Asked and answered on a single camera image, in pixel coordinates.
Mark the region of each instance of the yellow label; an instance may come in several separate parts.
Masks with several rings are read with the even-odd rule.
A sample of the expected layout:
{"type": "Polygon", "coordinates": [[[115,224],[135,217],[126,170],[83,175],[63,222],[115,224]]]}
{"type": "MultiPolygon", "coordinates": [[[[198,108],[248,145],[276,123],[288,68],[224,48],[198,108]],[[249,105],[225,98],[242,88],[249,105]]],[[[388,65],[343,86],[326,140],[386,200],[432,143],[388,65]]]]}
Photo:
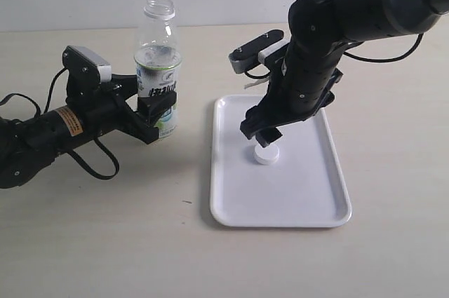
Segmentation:
{"type": "Polygon", "coordinates": [[[81,133],[83,133],[83,127],[81,126],[81,122],[79,121],[78,117],[76,117],[76,114],[69,107],[60,107],[55,111],[60,115],[60,117],[64,121],[72,137],[75,137],[76,135],[80,135],[81,133]]]}

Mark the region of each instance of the white table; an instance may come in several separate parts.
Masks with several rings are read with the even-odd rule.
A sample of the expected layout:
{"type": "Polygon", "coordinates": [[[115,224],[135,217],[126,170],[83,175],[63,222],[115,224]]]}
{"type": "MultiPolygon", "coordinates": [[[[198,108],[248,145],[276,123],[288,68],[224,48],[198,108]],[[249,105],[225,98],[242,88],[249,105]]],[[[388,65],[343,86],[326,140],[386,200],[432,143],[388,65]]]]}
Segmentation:
{"type": "MultiPolygon", "coordinates": [[[[287,29],[182,29],[180,126],[149,147],[121,133],[106,136],[121,162],[111,182],[63,156],[29,184],[0,191],[0,297],[447,297],[447,21],[406,61],[340,65],[345,76],[327,112],[354,206],[347,225],[234,231],[213,221],[213,101],[242,93],[248,82],[233,73],[227,54],[275,27],[287,29]]],[[[44,104],[68,44],[87,46],[114,72],[132,74],[133,32],[0,34],[0,95],[20,91],[44,104]]],[[[357,53],[400,55],[413,40],[372,42],[357,53]]],[[[61,80],[52,106],[63,105],[64,96],[61,80]]],[[[11,100],[0,112],[25,119],[32,106],[11,100]]],[[[79,153],[111,171],[95,146],[79,153]]]]}

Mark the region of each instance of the clear plastic bottle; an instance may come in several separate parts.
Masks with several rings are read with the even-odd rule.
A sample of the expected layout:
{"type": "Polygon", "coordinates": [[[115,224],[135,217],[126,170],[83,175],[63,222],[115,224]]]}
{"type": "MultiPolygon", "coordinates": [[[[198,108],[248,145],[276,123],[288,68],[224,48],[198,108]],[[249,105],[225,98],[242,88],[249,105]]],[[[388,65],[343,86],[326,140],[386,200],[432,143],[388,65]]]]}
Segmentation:
{"type": "MultiPolygon", "coordinates": [[[[147,0],[143,21],[137,32],[134,60],[139,97],[176,91],[182,57],[171,0],[147,0]]],[[[177,105],[168,110],[156,126],[159,137],[168,137],[177,125],[177,105]]]]}

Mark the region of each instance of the bottle opening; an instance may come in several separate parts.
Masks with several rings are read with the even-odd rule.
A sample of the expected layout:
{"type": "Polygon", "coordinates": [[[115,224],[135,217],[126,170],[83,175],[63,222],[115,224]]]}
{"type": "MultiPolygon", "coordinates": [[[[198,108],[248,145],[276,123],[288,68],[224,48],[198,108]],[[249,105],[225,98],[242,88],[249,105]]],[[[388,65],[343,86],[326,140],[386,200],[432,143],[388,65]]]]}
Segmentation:
{"type": "Polygon", "coordinates": [[[149,18],[158,20],[170,20],[175,17],[175,6],[171,0],[147,0],[143,11],[149,18]]]}

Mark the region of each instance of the plastic tray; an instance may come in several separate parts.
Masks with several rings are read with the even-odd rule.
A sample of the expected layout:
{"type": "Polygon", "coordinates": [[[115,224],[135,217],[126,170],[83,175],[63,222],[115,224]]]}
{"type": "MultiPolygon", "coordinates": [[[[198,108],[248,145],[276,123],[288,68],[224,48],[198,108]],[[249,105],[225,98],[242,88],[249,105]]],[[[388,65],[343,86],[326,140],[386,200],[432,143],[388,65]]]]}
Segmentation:
{"type": "Polygon", "coordinates": [[[210,209],[225,226],[333,228],[352,208],[326,114],[281,128],[274,165],[254,159],[255,140],[240,132],[262,96],[230,95],[215,103],[210,209]]]}

